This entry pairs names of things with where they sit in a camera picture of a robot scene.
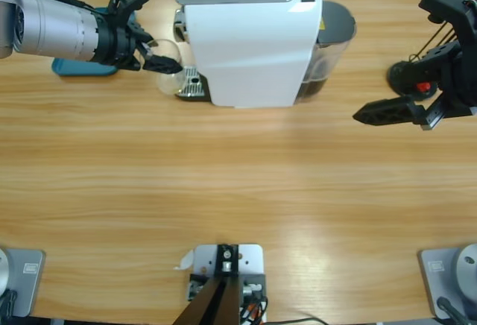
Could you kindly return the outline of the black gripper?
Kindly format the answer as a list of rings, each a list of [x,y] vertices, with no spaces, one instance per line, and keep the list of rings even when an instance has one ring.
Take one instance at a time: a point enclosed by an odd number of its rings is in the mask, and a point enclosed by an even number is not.
[[[461,51],[459,41],[431,49],[422,59],[408,67],[411,83],[440,81],[441,94],[426,110],[410,96],[383,99],[366,103],[353,118],[362,124],[384,126],[390,124],[419,124],[434,129],[448,118],[476,114],[476,52]]]
[[[136,22],[136,14],[129,15],[126,25],[119,27],[106,10],[94,10],[92,15],[97,24],[98,43],[93,52],[92,62],[106,66],[115,66],[123,70],[140,70],[139,60],[134,56],[136,42],[148,46],[158,46],[157,41]],[[137,48],[144,59],[142,69],[165,75],[183,70],[173,58],[153,54],[150,49]]]

